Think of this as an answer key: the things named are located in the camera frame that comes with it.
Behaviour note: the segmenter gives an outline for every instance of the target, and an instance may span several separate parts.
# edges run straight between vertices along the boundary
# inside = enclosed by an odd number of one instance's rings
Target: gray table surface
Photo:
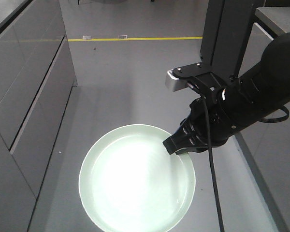
[[[260,7],[256,16],[277,35],[290,32],[290,7]]]
[[[29,0],[0,0],[0,27]]]

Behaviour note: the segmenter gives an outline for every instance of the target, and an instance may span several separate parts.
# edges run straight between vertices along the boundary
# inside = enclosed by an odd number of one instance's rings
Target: gray floor
[[[69,39],[201,36],[205,0],[60,0]],[[200,61],[201,40],[70,42],[78,87],[72,89],[30,232],[100,232],[78,195],[78,173],[90,147],[108,131],[150,124],[174,132],[195,98],[172,93],[166,71]],[[217,232],[207,153],[191,154],[197,186],[191,207],[172,232]],[[236,142],[215,149],[225,228],[275,231]]]

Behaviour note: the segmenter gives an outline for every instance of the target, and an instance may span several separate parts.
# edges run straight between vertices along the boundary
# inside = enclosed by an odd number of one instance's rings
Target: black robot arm
[[[174,90],[189,87],[206,100],[211,145],[223,145],[230,136],[278,109],[289,113],[284,104],[290,101],[290,33],[275,38],[264,50],[261,61],[231,84],[204,63],[175,68],[168,74],[176,81]],[[163,142],[169,154],[208,149],[202,99],[194,100],[190,108],[190,115]]]

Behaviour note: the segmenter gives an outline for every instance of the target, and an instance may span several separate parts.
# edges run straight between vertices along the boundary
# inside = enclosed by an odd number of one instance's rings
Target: cabinet door
[[[4,98],[0,102],[0,134],[8,148],[30,108],[65,34],[61,12],[40,40]]]
[[[0,101],[25,64],[13,27],[0,35]]]
[[[38,195],[57,131],[75,78],[68,42],[64,41],[47,73],[32,113],[12,148],[20,170]]]
[[[34,195],[37,197],[43,181],[44,173],[53,148],[47,122],[37,102],[28,122],[20,132],[19,141],[12,147],[12,155],[23,173]]]
[[[0,232],[27,231],[35,200],[0,137]]]
[[[58,0],[34,0],[14,21],[14,29],[25,60],[30,58],[57,12]]]

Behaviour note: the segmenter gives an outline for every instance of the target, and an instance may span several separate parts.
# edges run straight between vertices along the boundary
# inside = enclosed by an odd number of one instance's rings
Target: yellow floor line
[[[68,39],[69,42],[85,42],[85,41],[136,41],[136,40],[200,40],[202,36],[195,37],[142,37],[142,38],[127,38],[127,39],[116,39],[116,38],[98,38],[98,39]]]

